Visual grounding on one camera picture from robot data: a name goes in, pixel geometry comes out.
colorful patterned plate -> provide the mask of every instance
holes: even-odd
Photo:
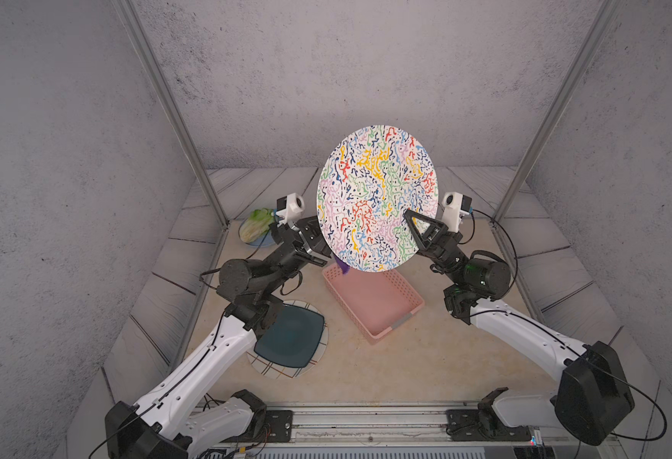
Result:
[[[405,131],[368,126],[333,150],[316,202],[318,223],[338,258],[361,271],[392,270],[417,252],[405,209],[432,217],[438,210],[433,163]]]

wire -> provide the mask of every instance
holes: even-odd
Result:
[[[221,454],[221,456],[227,455],[227,450],[222,448],[209,448],[199,454],[196,459],[213,459],[214,454]]]
[[[577,459],[579,453],[580,453],[580,440],[578,440],[578,448],[575,450],[575,456],[573,456],[573,459]]]
[[[615,432],[611,432],[613,435],[615,435],[615,436],[617,436],[617,437],[620,437],[620,438],[625,438],[625,439],[627,439],[627,440],[636,440],[636,441],[655,441],[655,440],[659,440],[660,438],[662,438],[663,436],[665,436],[665,433],[667,433],[667,417],[665,416],[665,412],[662,411],[661,407],[657,404],[657,402],[655,402],[649,395],[645,394],[641,389],[638,389],[637,387],[635,387],[635,386],[629,384],[627,381],[624,381],[623,379],[614,376],[613,374],[607,372],[606,370],[604,370],[603,368],[599,367],[599,366],[596,365],[595,363],[589,362],[589,361],[588,361],[588,358],[584,358],[581,354],[575,352],[575,350],[574,350],[572,347],[568,346],[568,344],[565,344],[563,341],[561,341],[561,339],[558,338],[558,336],[553,335],[551,332],[545,330],[545,329],[544,329],[542,326],[540,326],[539,324],[534,323],[532,320],[530,320],[530,319],[528,319],[527,317],[524,317],[524,316],[522,316],[522,315],[520,315],[520,314],[515,314],[515,313],[512,312],[512,311],[501,311],[501,310],[498,310],[498,309],[496,309],[496,310],[494,310],[494,309],[490,309],[490,310],[486,310],[486,311],[478,311],[478,312],[475,312],[474,314],[469,314],[468,317],[475,317],[475,316],[479,316],[479,315],[481,315],[481,314],[486,314],[486,313],[489,313],[489,312],[500,312],[500,313],[504,313],[504,314],[507,314],[507,315],[510,315],[510,316],[519,317],[520,319],[524,320],[525,322],[527,322],[527,323],[529,323],[529,324],[532,324],[532,325],[535,326],[535,327],[538,327],[538,328],[539,328],[540,330],[542,330],[544,333],[550,335],[554,340],[556,340],[557,342],[559,342],[560,344],[562,344],[564,347],[566,347],[567,349],[569,349],[570,352],[572,352],[573,354],[576,354],[576,355],[579,357],[579,359],[580,359],[581,361],[585,362],[587,365],[590,365],[590,366],[594,367],[594,368],[597,369],[599,372],[602,372],[603,374],[606,374],[607,376],[611,376],[612,378],[614,378],[615,380],[619,381],[620,383],[625,384],[626,386],[629,386],[631,389],[634,389],[635,391],[639,392],[644,398],[648,399],[648,400],[653,404],[653,406],[654,406],[658,411],[660,411],[660,415],[662,415],[662,432],[660,433],[660,435],[658,435],[658,436],[656,436],[656,437],[653,437],[653,438],[627,437],[627,436],[624,436],[624,435],[619,435],[619,434],[617,434],[617,433],[615,433]]]
[[[496,220],[494,220],[494,217],[493,217],[493,216],[491,216],[491,215],[489,215],[489,214],[485,214],[485,213],[483,213],[482,211],[478,210],[477,208],[474,208],[474,209],[471,211],[471,214],[472,214],[472,215],[473,215],[473,212],[478,212],[479,214],[482,214],[482,215],[484,215],[484,216],[487,216],[487,217],[489,218],[489,220],[491,220],[493,223],[496,223],[496,225],[497,225],[499,228],[501,228],[502,231],[504,231],[504,234],[506,234],[507,239],[509,239],[509,244],[511,244],[511,246],[512,246],[512,252],[515,253],[515,276],[512,278],[512,282],[509,284],[509,288],[507,289],[507,292],[506,292],[504,295],[502,295],[500,298],[497,298],[497,299],[502,299],[502,298],[504,298],[504,297],[507,296],[507,293],[509,293],[510,290],[512,290],[512,287],[514,286],[514,284],[515,284],[515,282],[516,282],[516,280],[517,280],[517,274],[519,274],[519,259],[517,258],[517,249],[515,249],[515,243],[512,242],[512,238],[509,237],[509,233],[507,232],[507,230],[504,229],[504,226],[502,226],[501,223],[499,223],[499,222],[497,222]]]
[[[296,285],[295,288],[290,290],[288,293],[282,293],[282,289],[284,289],[285,286],[286,286],[285,284],[283,284],[283,285],[280,286],[280,294],[283,297],[286,296],[286,295],[289,295],[289,294],[293,293],[295,290],[297,290],[298,287],[300,287],[300,284],[302,284],[302,283],[303,283],[303,273],[298,271],[298,285]]]
[[[257,457],[265,449],[265,446],[267,446],[267,440],[268,438],[270,438],[270,432],[272,432],[272,428],[270,428],[269,425],[267,426],[268,428],[267,428],[267,434],[265,435],[265,444],[262,445],[262,448],[259,451],[257,451],[256,454],[253,454],[252,456],[249,457]]]
[[[265,242],[265,239],[267,239],[267,235],[268,235],[268,234],[270,234],[270,228],[269,228],[269,227],[267,228],[267,233],[265,233],[265,235],[262,236],[262,240],[261,240],[260,243],[258,244],[258,246],[257,246],[257,248],[255,249],[255,251],[252,252],[252,253],[250,253],[249,256],[245,258],[245,260],[249,260],[251,257],[255,256],[255,253],[257,253],[257,251],[260,249],[260,247],[262,247],[262,243],[264,243],[264,242]]]
[[[475,422],[473,424],[465,425],[464,427],[456,427],[455,429],[451,429],[451,427],[445,427],[445,434],[449,437],[455,436],[457,433],[463,432],[466,429],[472,429],[475,427],[479,427],[479,423]]]
[[[120,432],[122,431],[122,429],[124,429],[125,427],[127,427],[127,426],[129,426],[130,424],[132,424],[133,422],[135,422],[138,418],[141,418],[144,414],[146,414],[146,413],[147,413],[148,411],[150,411],[151,409],[154,409],[155,406],[156,406],[156,404],[153,403],[153,404],[150,406],[150,408],[148,408],[147,410],[145,410],[145,411],[143,411],[142,413],[138,414],[137,416],[131,418],[131,419],[127,422],[127,424],[124,424],[122,427],[120,427],[119,429],[117,429],[117,431],[116,431],[115,433],[111,434],[111,436],[108,436],[108,437],[106,438],[106,440],[102,441],[99,445],[97,445],[97,447],[94,448],[94,450],[89,454],[89,459],[92,459],[92,456],[94,455],[95,452],[97,452],[97,449],[99,449],[99,448],[101,448],[102,446],[104,446],[104,444],[105,444],[107,441],[110,441],[111,438],[112,438],[113,436],[116,436],[118,433],[120,433]]]
[[[459,243],[459,245],[470,243],[471,239],[473,239],[474,233],[476,233],[476,220],[474,220],[474,218],[473,218],[473,211],[471,211],[471,223],[473,223],[473,228],[471,228],[471,236],[465,242]]]
[[[221,271],[221,268],[216,268],[215,270],[203,271],[201,274],[199,274],[199,282],[203,283],[209,289],[216,290],[216,287],[214,287],[213,285],[207,284],[206,281],[203,280],[203,276],[209,275],[209,274],[214,274],[215,272],[219,272],[219,271]]]

black cable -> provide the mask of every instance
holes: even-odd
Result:
[[[474,427],[479,426],[480,424],[478,422],[475,422],[474,424],[465,425],[464,427],[456,427],[455,429],[451,429],[451,427],[445,427],[445,434],[449,437],[452,437],[457,433],[462,432],[463,430],[472,429]]]
[[[255,253],[257,253],[257,251],[260,249],[260,247],[262,247],[262,243],[265,242],[265,239],[267,238],[267,235],[268,235],[268,234],[270,234],[270,228],[267,228],[267,233],[265,233],[265,235],[262,236],[262,240],[261,240],[260,243],[258,244],[258,246],[257,246],[257,248],[255,249],[255,251],[252,252],[252,253],[250,253],[249,256],[245,258],[245,260],[249,260],[251,257],[255,256]]]
[[[298,271],[298,285],[296,285],[295,288],[292,289],[292,290],[290,290],[288,293],[282,293],[282,289],[284,289],[285,286],[286,286],[286,285],[283,283],[283,285],[280,286],[280,294],[281,294],[283,297],[286,296],[286,295],[289,295],[289,294],[293,293],[295,290],[297,290],[298,287],[300,287],[300,284],[302,284],[302,283],[303,283],[303,273],[300,272],[300,271]]]
[[[515,282],[516,282],[516,280],[517,280],[517,274],[519,274],[519,259],[517,258],[517,249],[515,249],[515,243],[512,242],[512,238],[509,237],[509,233],[507,232],[506,229],[504,229],[504,226],[502,226],[501,223],[499,223],[499,222],[497,222],[496,220],[494,220],[494,217],[493,217],[493,216],[491,216],[491,215],[489,215],[489,214],[485,214],[485,213],[483,213],[482,211],[478,210],[477,208],[474,208],[474,209],[471,211],[472,215],[473,215],[473,212],[478,212],[479,214],[482,214],[482,215],[484,215],[484,216],[487,216],[487,217],[489,218],[489,220],[491,220],[493,223],[496,223],[496,225],[497,225],[499,228],[501,228],[502,231],[504,231],[504,234],[506,234],[507,239],[509,239],[509,244],[511,244],[511,246],[512,246],[512,252],[515,254],[515,276],[512,278],[512,282],[509,284],[509,288],[507,289],[507,293],[509,293],[509,291],[512,290],[512,287],[514,286],[514,284],[515,284]],[[497,298],[497,299],[502,299],[502,298],[506,297],[507,293],[505,293],[504,295],[502,295],[501,298]]]
[[[473,223],[473,228],[471,228],[471,236],[465,242],[459,243],[459,245],[470,243],[471,239],[473,239],[474,233],[476,233],[476,220],[474,220],[473,211],[471,212],[471,223]]]
[[[580,440],[578,440],[578,448],[575,450],[575,456],[573,456],[573,459],[577,459],[579,453],[580,453]]]
[[[500,312],[500,313],[507,314],[507,315],[510,315],[510,316],[519,317],[520,319],[524,320],[525,322],[530,323],[530,324],[532,324],[532,325],[535,326],[535,327],[538,327],[538,328],[539,328],[540,330],[542,330],[544,333],[550,335],[554,340],[556,340],[557,342],[559,342],[560,344],[562,344],[564,347],[566,347],[567,349],[569,349],[570,352],[572,352],[573,354],[576,354],[576,355],[579,357],[579,359],[580,359],[581,361],[585,362],[587,365],[590,365],[590,366],[594,367],[594,368],[597,369],[599,372],[602,372],[603,374],[606,374],[607,376],[611,376],[612,378],[614,378],[615,380],[619,381],[620,383],[625,384],[625,385],[629,386],[631,389],[634,389],[635,391],[639,392],[644,398],[648,399],[648,400],[653,404],[653,406],[654,406],[658,411],[660,411],[660,415],[662,415],[662,432],[660,433],[660,435],[658,435],[658,436],[656,436],[656,437],[653,437],[653,438],[627,437],[627,436],[619,435],[619,434],[617,434],[617,433],[615,433],[615,432],[612,432],[613,435],[615,435],[615,436],[617,436],[617,437],[620,437],[620,438],[625,438],[625,439],[627,439],[627,440],[636,440],[636,441],[655,441],[655,440],[659,440],[660,438],[662,438],[663,436],[665,436],[665,433],[667,433],[667,417],[665,416],[665,412],[662,411],[661,407],[657,404],[657,402],[655,402],[649,395],[645,394],[641,389],[638,389],[636,386],[633,386],[632,384],[629,384],[627,381],[624,381],[623,379],[614,376],[613,374],[607,372],[606,370],[604,370],[603,368],[599,367],[598,365],[596,365],[596,364],[594,364],[594,363],[592,363],[592,362],[589,362],[587,358],[583,358],[582,355],[579,354],[579,353],[577,353],[577,352],[575,352],[575,350],[574,350],[572,347],[570,347],[570,346],[568,346],[568,344],[565,344],[564,342],[562,342],[561,339],[558,338],[558,336],[553,335],[551,332],[545,330],[545,329],[544,329],[543,327],[541,327],[540,325],[534,323],[532,320],[530,320],[530,319],[528,319],[527,317],[524,317],[524,316],[522,316],[522,315],[520,315],[520,314],[515,314],[515,313],[512,312],[512,311],[501,311],[501,310],[498,310],[498,309],[496,309],[496,310],[488,309],[488,310],[486,310],[486,311],[478,311],[478,312],[475,312],[474,314],[470,314],[468,317],[474,317],[474,316],[478,316],[478,315],[481,315],[481,314],[486,314],[486,313],[489,313],[489,312]]]
[[[209,344],[209,349],[206,349],[206,352],[203,353],[203,355],[201,356],[199,361],[196,362],[196,364],[193,366],[193,368],[191,368],[188,371],[188,373],[185,374],[185,376],[183,376],[180,380],[178,380],[178,382],[176,382],[176,384],[174,384],[172,388],[168,389],[168,391],[165,394],[163,394],[162,397],[157,399],[158,401],[162,401],[165,397],[168,397],[168,395],[170,395],[170,393],[173,392],[173,389],[178,387],[179,384],[181,384],[191,373],[193,373],[194,370],[196,368],[198,368],[198,366],[201,364],[201,362],[203,362],[203,359],[206,358],[206,355],[208,355],[211,352],[211,348],[213,347],[213,344],[216,342],[216,338],[219,337],[219,329],[221,329],[221,321],[224,320],[224,313],[225,312],[226,312],[226,309],[224,309],[221,312],[221,317],[219,318],[219,324],[216,326],[216,332],[213,334],[213,340],[211,340],[211,344]]]
[[[203,271],[201,274],[199,274],[199,282],[203,283],[209,289],[216,290],[216,287],[214,287],[213,285],[207,284],[206,281],[203,280],[203,276],[209,275],[209,274],[214,274],[215,272],[219,272],[219,271],[221,271],[221,268],[216,268],[215,270]]]
[[[269,427],[270,425],[267,424],[267,426],[268,426],[268,428],[267,428],[267,434],[265,435],[265,444],[262,445],[262,449],[260,449],[259,451],[257,451],[256,454],[253,454],[252,456],[249,456],[249,457],[257,457],[257,456],[258,456],[258,455],[265,449],[265,446],[267,446],[267,440],[268,440],[268,438],[270,437],[270,432],[272,431],[272,428]]]
[[[154,408],[155,408],[155,404],[153,403],[153,404],[150,406],[150,408],[148,408],[147,410],[145,410],[145,411],[143,411],[142,413],[138,414],[137,416],[131,418],[131,419],[127,422],[127,424],[124,424],[122,427],[120,427],[119,429],[117,429],[117,431],[116,431],[115,433],[111,434],[111,436],[108,436],[108,437],[106,438],[106,440],[102,441],[99,445],[97,445],[97,447],[94,448],[94,450],[91,452],[91,454],[89,454],[89,459],[92,459],[92,456],[94,455],[95,452],[97,452],[97,449],[99,449],[99,448],[101,448],[102,446],[104,446],[104,444],[105,444],[107,441],[110,441],[111,438],[112,438],[113,436],[116,436],[118,433],[120,433],[120,432],[122,431],[122,429],[124,429],[125,427],[129,426],[130,424],[132,424],[133,422],[135,422],[138,418],[141,418],[141,417],[142,417],[143,415],[145,415],[148,411],[150,411],[151,409],[154,409]]]

white robot arm segment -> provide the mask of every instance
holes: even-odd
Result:
[[[565,361],[567,359],[574,361],[578,355],[586,352],[582,342],[526,317],[501,299],[497,301],[486,298],[478,299],[476,306],[471,308],[471,315],[473,316],[471,317],[472,325],[514,347],[558,382],[566,368]]]
[[[257,342],[255,332],[244,330],[243,326],[244,323],[234,316],[222,317],[215,341],[217,327],[163,382],[137,400],[137,413],[156,405],[141,417],[142,420],[148,425],[158,423],[161,426],[159,434],[169,440],[178,433],[193,430],[192,425],[184,426],[198,401],[229,366]]]

gray wooden floor panel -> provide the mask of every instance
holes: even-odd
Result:
[[[234,219],[265,191],[285,169],[253,169],[218,193],[227,218]]]
[[[201,243],[217,243],[223,230],[212,207],[192,207],[180,211],[168,237]]]
[[[661,457],[670,457],[672,458],[672,394],[665,387],[664,383],[660,387],[660,391],[657,394],[657,400],[655,400],[658,405],[665,411],[665,416],[667,417],[667,433],[664,437],[657,441],[647,441],[644,444],[644,450],[642,452],[642,459],[660,459]],[[649,432],[647,433],[648,437],[654,437],[662,432],[662,417],[660,412],[654,410],[653,421],[649,426]]]
[[[515,177],[515,171],[506,166],[464,166],[449,169],[495,208]],[[531,192],[527,184],[523,184],[520,189]]]
[[[505,214],[507,218],[548,218],[550,217],[537,197],[532,193],[521,192],[515,195]]]
[[[197,292],[201,287],[198,274],[211,265],[216,247],[217,244],[167,239],[153,272]]]
[[[543,311],[545,324],[588,344],[608,343],[621,323],[595,283]]]
[[[505,166],[467,166],[451,167],[449,169],[479,196],[484,198],[494,210],[499,207],[499,203],[502,202],[502,198],[509,188],[511,179],[515,176],[515,171]],[[520,190],[522,192],[515,196],[510,209],[507,210],[506,217],[548,216],[527,184],[523,184]]]
[[[277,199],[291,193],[302,195],[313,178],[315,168],[287,168],[277,176],[235,219],[244,219],[257,208],[276,208]]]
[[[549,218],[506,218],[502,226],[515,243],[518,256],[537,255],[570,245]]]
[[[438,178],[438,200],[443,199],[443,195],[447,192],[458,192],[472,198],[471,206],[489,215],[494,213],[494,209],[489,206],[489,203],[480,197],[473,189],[464,183],[456,174],[452,173],[448,168],[435,168],[436,177]],[[485,218],[483,215],[476,214],[476,218]]]
[[[168,362],[173,361],[196,302],[196,295],[151,275],[130,315]]]
[[[536,307],[543,309],[591,282],[571,249],[519,259],[519,271]]]
[[[104,416],[114,406],[102,370],[97,370],[92,385],[81,400],[71,425],[66,432],[67,457],[88,457],[107,437]],[[107,449],[101,447],[93,459],[106,459]]]
[[[104,362],[112,397],[132,405],[165,379],[168,364],[130,317]]]
[[[215,192],[221,192],[222,189],[228,187],[235,180],[239,179],[244,174],[248,173],[249,169],[219,169],[207,170],[208,179],[211,181],[211,186]],[[183,208],[207,206],[208,201],[203,196],[203,190],[198,180],[194,181],[191,186],[191,191],[188,192],[188,197],[185,198]]]

